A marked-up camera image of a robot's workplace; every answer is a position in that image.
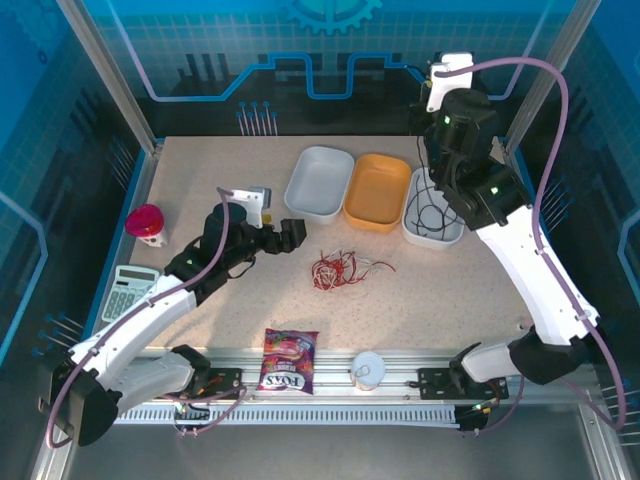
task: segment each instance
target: candy bag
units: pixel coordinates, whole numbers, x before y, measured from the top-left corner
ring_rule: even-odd
[[[272,330],[264,335],[258,390],[292,388],[313,395],[313,360],[318,332]]]

